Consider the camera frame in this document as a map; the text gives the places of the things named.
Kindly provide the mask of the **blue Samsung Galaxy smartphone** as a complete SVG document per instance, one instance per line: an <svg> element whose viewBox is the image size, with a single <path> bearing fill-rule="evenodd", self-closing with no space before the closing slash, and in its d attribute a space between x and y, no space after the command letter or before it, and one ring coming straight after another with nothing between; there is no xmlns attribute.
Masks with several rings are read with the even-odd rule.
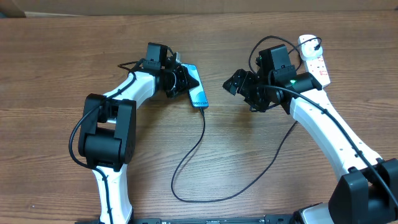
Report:
<svg viewBox="0 0 398 224"><path fill-rule="evenodd" d="M192 88L188 91L192 106L196 109L206 109L207 107L209 107L209 103L205 95L205 91L197 67L193 64L187 63L183 63L182 65L184 67L187 67L189 70L189 74L199 81L199 86L197 86L196 88Z"/></svg>

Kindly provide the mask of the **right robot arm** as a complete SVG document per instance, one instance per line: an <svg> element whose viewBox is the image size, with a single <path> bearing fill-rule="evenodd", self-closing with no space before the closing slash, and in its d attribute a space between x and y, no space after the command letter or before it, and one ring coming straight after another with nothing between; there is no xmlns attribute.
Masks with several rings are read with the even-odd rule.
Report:
<svg viewBox="0 0 398 224"><path fill-rule="evenodd" d="M385 161L360 140L310 72L298 74L285 45L260 51L257 72L237 70L223 83L254 111L281 105L318 144L338 184L328 203L302 208L292 223L389 223L397 220L397 159Z"/></svg>

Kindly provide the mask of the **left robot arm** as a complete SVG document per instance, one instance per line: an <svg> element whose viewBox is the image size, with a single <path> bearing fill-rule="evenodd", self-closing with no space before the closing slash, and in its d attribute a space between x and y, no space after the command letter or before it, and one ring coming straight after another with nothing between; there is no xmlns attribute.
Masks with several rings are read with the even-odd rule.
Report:
<svg viewBox="0 0 398 224"><path fill-rule="evenodd" d="M78 152L98 184L101 214L95 223L131 223L127 165L136 146L137 109L158 90L167 98L187 93L192 106L208 107L197 67L182 63L169 46L150 42L146 56L121 63L127 78L114 90L86 97L83 116L70 139L79 136Z"/></svg>

